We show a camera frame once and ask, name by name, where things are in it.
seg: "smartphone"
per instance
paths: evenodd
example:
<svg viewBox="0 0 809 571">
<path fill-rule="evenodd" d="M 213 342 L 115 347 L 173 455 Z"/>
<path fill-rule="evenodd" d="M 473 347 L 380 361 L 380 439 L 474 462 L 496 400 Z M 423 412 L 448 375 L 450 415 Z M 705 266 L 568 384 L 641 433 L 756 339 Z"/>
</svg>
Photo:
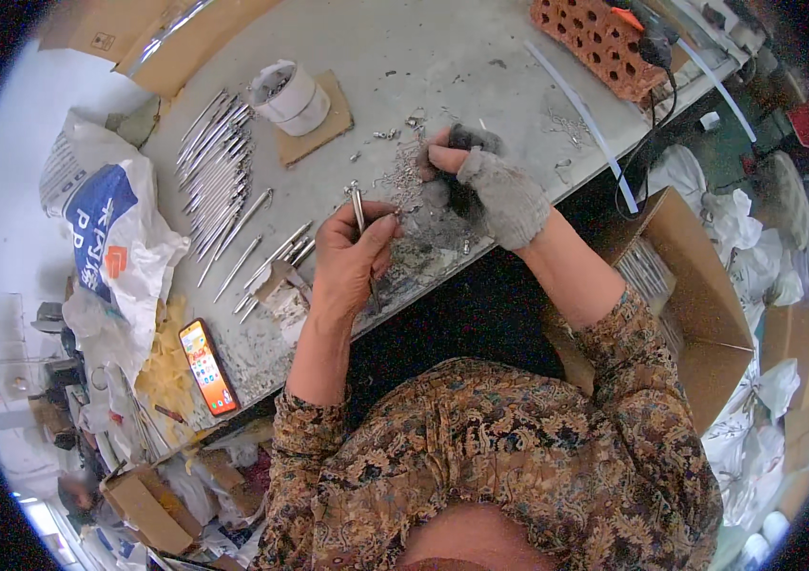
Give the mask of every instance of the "smartphone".
<svg viewBox="0 0 809 571">
<path fill-rule="evenodd" d="M 239 408 L 236 393 L 224 376 L 224 370 L 217 360 L 208 328 L 201 319 L 196 319 L 179 332 L 182 351 L 189 359 L 189 367 L 195 382 L 202 389 L 202 396 L 211 414 L 216 417 Z"/>
</svg>

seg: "yellow paper scraps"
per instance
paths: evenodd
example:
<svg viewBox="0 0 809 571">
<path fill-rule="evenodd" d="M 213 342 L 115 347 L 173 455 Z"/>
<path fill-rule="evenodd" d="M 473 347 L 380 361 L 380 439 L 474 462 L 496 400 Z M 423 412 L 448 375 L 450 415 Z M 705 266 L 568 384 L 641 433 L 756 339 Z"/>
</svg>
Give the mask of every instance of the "yellow paper scraps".
<svg viewBox="0 0 809 571">
<path fill-rule="evenodd" d="M 170 296 L 165 307 L 158 303 L 157 333 L 150 347 L 150 356 L 135 379 L 135 391 L 146 397 L 149 410 L 160 405 L 188 418 L 195 407 L 190 392 L 195 381 L 179 339 L 179 332 L 185 325 L 182 317 L 185 304 L 185 298 L 177 295 Z M 155 418 L 167 418 L 164 427 L 168 441 L 183 442 L 189 436 L 186 433 L 193 433 L 191 428 L 157 411 L 150 414 Z"/>
</svg>

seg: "white wall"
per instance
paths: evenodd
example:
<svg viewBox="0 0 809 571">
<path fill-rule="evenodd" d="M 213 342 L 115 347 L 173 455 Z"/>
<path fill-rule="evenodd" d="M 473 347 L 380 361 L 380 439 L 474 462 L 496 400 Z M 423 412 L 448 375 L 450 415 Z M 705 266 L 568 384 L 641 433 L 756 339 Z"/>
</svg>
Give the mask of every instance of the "white wall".
<svg viewBox="0 0 809 571">
<path fill-rule="evenodd" d="M 62 355 L 56 337 L 29 324 L 40 303 L 63 301 L 74 267 L 67 230 L 45 216 L 38 188 L 68 108 L 103 124 L 107 114 L 131 112 L 149 97 L 110 72 L 111 62 L 69 49 L 36 48 L 35 41 L 23 48 L 0 92 L 0 360 Z M 34 370 L 0 365 L 0 380 Z M 10 400 L 0 390 L 0 414 L 27 407 L 25 399 Z M 68 467 L 59 452 L 33 428 L 0 430 L 6 475 L 40 496 L 53 492 L 56 474 Z"/>
</svg>

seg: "wire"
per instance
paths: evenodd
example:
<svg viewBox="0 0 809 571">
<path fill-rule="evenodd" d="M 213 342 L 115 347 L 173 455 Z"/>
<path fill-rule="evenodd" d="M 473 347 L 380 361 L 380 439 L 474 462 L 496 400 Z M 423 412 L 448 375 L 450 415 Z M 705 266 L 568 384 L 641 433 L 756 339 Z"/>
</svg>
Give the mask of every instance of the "wire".
<svg viewBox="0 0 809 571">
<path fill-rule="evenodd" d="M 665 124 L 667 124 L 667 122 L 671 120 L 671 117 L 673 117 L 673 112 L 677 109 L 677 82 L 673 78 L 673 74 L 671 73 L 670 69 L 666 69 L 665 71 L 667 72 L 667 79 L 668 81 L 670 81 L 671 88 L 673 90 L 673 102 L 671 103 L 671 110 L 669 110 L 660 121 L 655 123 L 654 97 L 652 96 L 652 93 L 649 91 L 648 95 L 652 104 L 652 129 L 651 131 L 648 131 L 645 134 L 642 140 L 640 140 L 639 143 L 637 143 L 636 146 L 633 148 L 633 150 L 629 153 L 628 155 L 629 158 L 626 161 L 626 165 L 624 165 L 623 169 L 621 169 L 620 176 L 617 177 L 617 186 L 614 189 L 614 207 L 617 209 L 617 213 L 624 220 L 628 220 L 630 222 L 632 222 L 633 220 L 637 220 L 642 215 L 642 212 L 645 210 L 645 205 L 647 205 L 648 203 L 648 166 L 645 167 L 645 200 L 643 200 L 643 207 L 640 208 L 639 212 L 636 213 L 634 216 L 631 217 L 627 216 L 627 214 L 620 208 L 620 201 L 619 201 L 620 181 L 622 181 L 622 179 L 624 178 L 626 169 L 628 169 L 629 166 L 633 163 L 633 160 L 635 160 L 635 155 L 639 154 L 639 151 L 642 150 L 645 144 L 652 140 L 654 134 L 660 131 L 665 126 Z"/>
</svg>

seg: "phone screen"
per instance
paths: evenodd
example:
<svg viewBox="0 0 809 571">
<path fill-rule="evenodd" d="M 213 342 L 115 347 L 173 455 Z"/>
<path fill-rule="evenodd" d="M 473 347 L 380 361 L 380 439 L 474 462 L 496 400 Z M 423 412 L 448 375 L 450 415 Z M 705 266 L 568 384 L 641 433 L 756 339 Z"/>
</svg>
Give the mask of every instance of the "phone screen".
<svg viewBox="0 0 809 571">
<path fill-rule="evenodd" d="M 214 358 L 211 342 L 201 322 L 194 321 L 180 332 L 182 350 L 189 357 L 189 367 L 211 414 L 220 415 L 236 409 L 236 401 L 227 386 L 223 372 Z"/>
</svg>

